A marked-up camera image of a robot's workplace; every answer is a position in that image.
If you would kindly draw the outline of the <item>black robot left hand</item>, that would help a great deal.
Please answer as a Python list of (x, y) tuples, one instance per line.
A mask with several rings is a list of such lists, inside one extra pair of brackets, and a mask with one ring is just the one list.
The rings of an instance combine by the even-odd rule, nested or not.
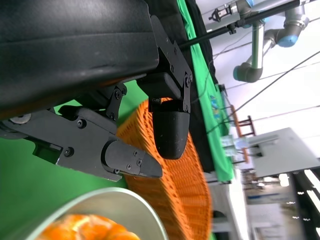
[(148, 96), (158, 153), (176, 160), (190, 122), (192, 71), (143, 0), (3, 0), (0, 136), (54, 165), (119, 181), (160, 163), (117, 137), (126, 82)]

